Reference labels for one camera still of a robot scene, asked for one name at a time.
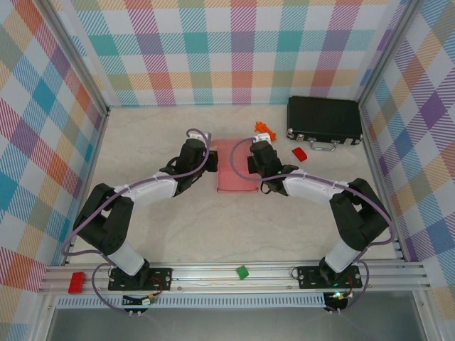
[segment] briefcase handle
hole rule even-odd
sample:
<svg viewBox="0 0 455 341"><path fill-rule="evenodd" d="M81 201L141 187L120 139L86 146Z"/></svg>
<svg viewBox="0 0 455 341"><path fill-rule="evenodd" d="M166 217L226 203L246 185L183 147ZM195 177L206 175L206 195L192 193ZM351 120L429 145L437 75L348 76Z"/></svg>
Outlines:
<svg viewBox="0 0 455 341"><path fill-rule="evenodd" d="M340 141L337 141L337 140L332 140L331 143L332 143L332 148L323 148L323 147L315 147L314 146L314 143L316 142L316 139L311 137L308 139L309 143L310 143L310 147L311 149L313 149L314 151L334 151L335 148L336 148L336 145L340 143Z"/></svg>

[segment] small red block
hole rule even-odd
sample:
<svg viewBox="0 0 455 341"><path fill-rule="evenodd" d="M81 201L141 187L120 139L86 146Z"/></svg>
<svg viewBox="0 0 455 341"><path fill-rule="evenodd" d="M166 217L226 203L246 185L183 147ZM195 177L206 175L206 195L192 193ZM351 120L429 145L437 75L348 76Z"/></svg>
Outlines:
<svg viewBox="0 0 455 341"><path fill-rule="evenodd" d="M70 287L68 293L74 295L76 293L82 293L82 287L84 286L85 273L84 272L73 272L71 276Z"/></svg>
<svg viewBox="0 0 455 341"><path fill-rule="evenodd" d="M293 149L292 153L294 153L300 162L305 161L308 158L304 150L300 147Z"/></svg>

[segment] white floor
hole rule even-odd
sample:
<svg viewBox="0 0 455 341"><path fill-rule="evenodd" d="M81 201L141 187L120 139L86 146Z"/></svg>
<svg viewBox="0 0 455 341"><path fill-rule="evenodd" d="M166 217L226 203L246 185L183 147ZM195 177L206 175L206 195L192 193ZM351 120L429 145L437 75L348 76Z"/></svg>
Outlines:
<svg viewBox="0 0 455 341"><path fill-rule="evenodd" d="M210 131L213 139L255 135L263 121L277 133L274 148L294 164L332 180L373 178L362 146L312 151L285 137L285 106L149 107L113 109L92 186L132 183L153 175L180 152L185 131ZM292 149L302 147L300 163ZM380 239L387 239L385 232ZM216 174L204 173L182 195L145 207L133 216L128 240L150 262L319 260L338 241L330 207L276 193L219 194ZM78 238L75 250L90 248ZM392 245L373 247L365 259L394 259ZM72 263L98 261L79 256Z"/></svg>

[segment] plaid wallpaper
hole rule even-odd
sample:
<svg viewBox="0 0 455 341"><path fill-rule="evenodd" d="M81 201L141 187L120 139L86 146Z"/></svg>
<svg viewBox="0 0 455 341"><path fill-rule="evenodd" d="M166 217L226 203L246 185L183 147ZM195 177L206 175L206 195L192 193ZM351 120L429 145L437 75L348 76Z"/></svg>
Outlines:
<svg viewBox="0 0 455 341"><path fill-rule="evenodd" d="M363 75L362 81L360 82L360 86L357 89L357 94L355 95L356 100L360 99L360 96L362 95L365 86L367 85L368 81L371 78L371 74L373 73L376 66L378 66L379 59L382 56L382 53L384 52L384 49L389 43L391 37L393 36L395 27L397 26L399 20L401 19L401 15L405 11L409 1L410 0L400 0L400 4L396 9L392 17L392 20L390 21L389 26L387 27L387 30L385 30L384 36L382 37L378 47L376 48L375 54L373 55L373 58L371 58L368 69L365 71L365 74Z"/></svg>
<svg viewBox="0 0 455 341"><path fill-rule="evenodd" d="M22 340L101 114L31 0L0 1L0 340Z"/></svg>
<svg viewBox="0 0 455 341"><path fill-rule="evenodd" d="M70 13L53 0L105 97L124 106L354 99L405 2L73 0Z"/></svg>
<svg viewBox="0 0 455 341"><path fill-rule="evenodd" d="M455 340L455 1L428 0L366 104L400 230Z"/></svg>

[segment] black briefcase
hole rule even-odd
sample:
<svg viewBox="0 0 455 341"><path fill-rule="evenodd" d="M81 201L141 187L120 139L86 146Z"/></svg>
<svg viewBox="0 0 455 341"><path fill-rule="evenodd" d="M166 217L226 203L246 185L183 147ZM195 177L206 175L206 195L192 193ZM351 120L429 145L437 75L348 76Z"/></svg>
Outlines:
<svg viewBox="0 0 455 341"><path fill-rule="evenodd" d="M287 137L309 141L312 149L334 151L337 144L359 144L362 124L358 103L344 99L293 96L287 105ZM316 147L316 142L333 144Z"/></svg>

